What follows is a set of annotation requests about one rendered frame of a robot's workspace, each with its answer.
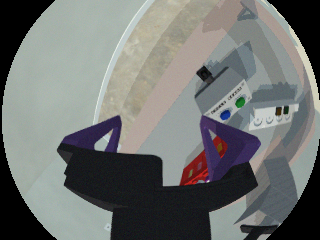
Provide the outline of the grey flat mat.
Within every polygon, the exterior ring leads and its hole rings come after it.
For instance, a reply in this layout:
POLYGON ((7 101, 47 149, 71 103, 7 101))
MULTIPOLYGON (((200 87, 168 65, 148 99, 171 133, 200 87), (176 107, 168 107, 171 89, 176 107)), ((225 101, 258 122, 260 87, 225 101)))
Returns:
MULTIPOLYGON (((252 99, 223 124, 258 137, 261 146, 250 161, 279 134, 284 148, 288 146, 308 115, 306 99, 288 53, 255 13, 246 7, 203 66, 213 78, 227 66, 246 81, 252 99), (248 130, 249 103, 285 99, 299 103, 291 122, 248 130)), ((162 159, 163 186, 179 186, 183 169, 204 150, 199 126, 202 114, 194 98, 206 84, 195 74, 135 153, 156 155, 162 159)))

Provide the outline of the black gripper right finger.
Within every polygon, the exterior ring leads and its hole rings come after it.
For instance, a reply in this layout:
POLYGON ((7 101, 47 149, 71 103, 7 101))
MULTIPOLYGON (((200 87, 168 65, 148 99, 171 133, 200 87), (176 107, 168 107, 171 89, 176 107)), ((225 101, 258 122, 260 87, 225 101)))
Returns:
POLYGON ((201 116, 200 129, 209 182, 220 180, 232 166, 249 162, 261 145, 258 137, 205 115, 201 116), (227 150, 222 158, 213 143, 209 130, 227 143, 227 150))

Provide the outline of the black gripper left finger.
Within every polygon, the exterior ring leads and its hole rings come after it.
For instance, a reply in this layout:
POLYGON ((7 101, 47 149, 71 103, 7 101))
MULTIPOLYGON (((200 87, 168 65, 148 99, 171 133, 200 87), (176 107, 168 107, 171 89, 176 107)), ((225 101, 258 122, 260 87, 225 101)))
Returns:
POLYGON ((101 123, 67 135, 61 143, 95 150, 95 143, 113 129, 108 145, 104 151, 117 153, 121 128, 121 117, 117 115, 101 123))

